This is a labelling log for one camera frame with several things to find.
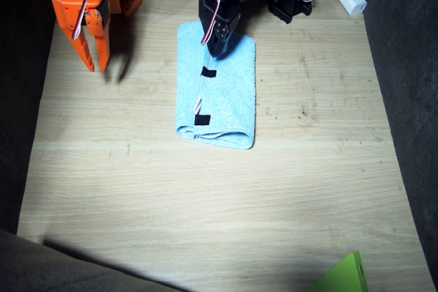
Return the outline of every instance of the wooden table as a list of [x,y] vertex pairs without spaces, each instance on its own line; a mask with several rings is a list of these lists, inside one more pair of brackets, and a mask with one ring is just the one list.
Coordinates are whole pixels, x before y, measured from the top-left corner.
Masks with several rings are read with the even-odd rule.
[[316,0],[286,25],[244,6],[247,151],[175,133],[177,27],[198,0],[113,18],[106,75],[55,28],[18,234],[193,291],[305,291],[355,250],[372,291],[431,291],[363,17]]

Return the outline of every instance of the folded towel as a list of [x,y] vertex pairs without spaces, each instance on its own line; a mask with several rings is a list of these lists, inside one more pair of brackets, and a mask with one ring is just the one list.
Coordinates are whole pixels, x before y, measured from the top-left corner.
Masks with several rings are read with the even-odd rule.
[[233,34],[225,55],[214,58],[201,46],[203,34],[201,23],[178,29],[177,133],[216,146],[251,148],[255,41]]

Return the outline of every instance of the gray fabric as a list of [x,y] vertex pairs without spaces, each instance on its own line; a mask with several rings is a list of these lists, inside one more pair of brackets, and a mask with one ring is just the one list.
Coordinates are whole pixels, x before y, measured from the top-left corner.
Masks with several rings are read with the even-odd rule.
[[438,0],[367,0],[364,12],[413,219],[438,287]]
[[1,230],[0,289],[5,292],[176,291],[155,282],[71,258]]

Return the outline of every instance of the orange robot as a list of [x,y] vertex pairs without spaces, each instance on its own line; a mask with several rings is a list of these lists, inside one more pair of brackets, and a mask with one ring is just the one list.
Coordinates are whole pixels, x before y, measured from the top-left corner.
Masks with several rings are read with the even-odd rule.
[[82,27],[87,26],[96,40],[99,52],[99,68],[103,72],[110,58],[110,13],[131,16],[142,0],[52,0],[61,30],[70,40],[76,52],[94,72],[90,50]]

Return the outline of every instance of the light blue cloth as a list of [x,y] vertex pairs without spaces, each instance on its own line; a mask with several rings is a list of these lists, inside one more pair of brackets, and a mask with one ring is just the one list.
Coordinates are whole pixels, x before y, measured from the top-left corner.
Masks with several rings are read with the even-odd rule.
[[[255,41],[233,34],[224,56],[214,58],[201,46],[201,23],[178,28],[177,133],[182,138],[228,148],[248,149],[255,132]],[[203,67],[216,77],[201,76]],[[209,125],[195,126],[194,108],[210,115]]]

